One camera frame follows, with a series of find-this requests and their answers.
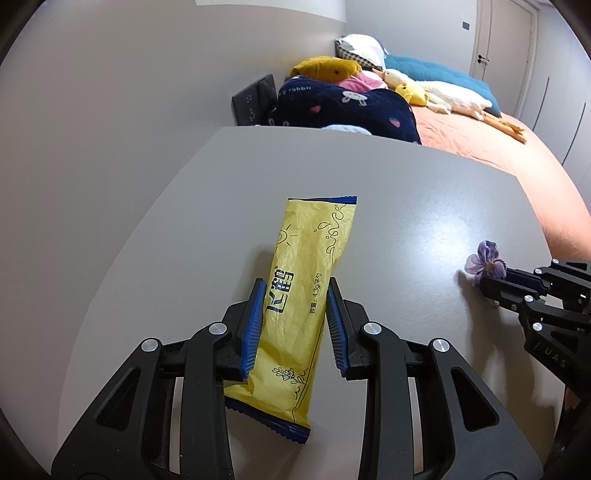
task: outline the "pink blanket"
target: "pink blanket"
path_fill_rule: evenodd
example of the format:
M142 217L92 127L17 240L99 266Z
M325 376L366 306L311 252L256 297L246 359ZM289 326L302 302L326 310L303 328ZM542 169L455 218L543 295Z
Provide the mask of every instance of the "pink blanket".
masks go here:
M485 163L515 175L540 221L552 256L591 260L591 216L555 156L525 125L527 145L463 115L413 107L423 145Z
M356 93L365 93L370 90L377 90L378 88L388 88L385 82L375 80L364 72L360 72L355 77L343 80L342 82L337 83L337 85Z

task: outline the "snack package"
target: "snack package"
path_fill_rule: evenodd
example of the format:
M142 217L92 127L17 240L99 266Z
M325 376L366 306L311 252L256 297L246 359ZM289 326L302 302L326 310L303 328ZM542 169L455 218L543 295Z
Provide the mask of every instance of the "snack package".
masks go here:
M263 327L247 383L226 406L305 443L330 273L343 254L357 197L289 200L265 294Z

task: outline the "white wardrobe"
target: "white wardrobe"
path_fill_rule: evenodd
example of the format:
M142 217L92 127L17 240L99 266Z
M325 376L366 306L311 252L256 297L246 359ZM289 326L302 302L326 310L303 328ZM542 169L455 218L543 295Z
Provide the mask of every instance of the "white wardrobe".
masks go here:
M591 209L591 60L566 21L542 7L521 120L564 166Z

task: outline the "table surface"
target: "table surface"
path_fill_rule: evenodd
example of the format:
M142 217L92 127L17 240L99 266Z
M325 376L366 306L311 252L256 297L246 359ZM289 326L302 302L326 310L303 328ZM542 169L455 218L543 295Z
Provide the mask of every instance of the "table surface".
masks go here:
M143 339L190 338L248 298L255 278L268 277L288 198L346 195L357 195L358 206L333 272L343 296L401 338L448 339L545 456L564 387L524 351L517 315L494 308L462 271L485 239L497 242L514 268L549 264L516 178L419 145L270 127L221 130L129 237L74 346L58 443ZM238 479L357 478L365 382L340 377L326 331L305 446L227 414Z

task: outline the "metal screw cap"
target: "metal screw cap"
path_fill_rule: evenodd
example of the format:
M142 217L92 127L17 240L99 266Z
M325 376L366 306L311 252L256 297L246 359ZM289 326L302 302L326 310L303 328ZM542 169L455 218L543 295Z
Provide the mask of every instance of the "metal screw cap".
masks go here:
M363 326L363 329L365 330L365 333L368 333L370 335L379 335L380 333L382 333L381 325L374 322L366 323Z
M142 343L142 350L144 352L153 352L157 348L158 348L158 340L154 340L153 338L149 338L147 340L144 340L144 343Z
M443 338L438 338L436 340L433 340L433 348L438 352L445 353L449 351L449 343L447 340L444 340Z
M214 323L209 326L209 333L212 335L223 335L228 330L228 327L224 323Z

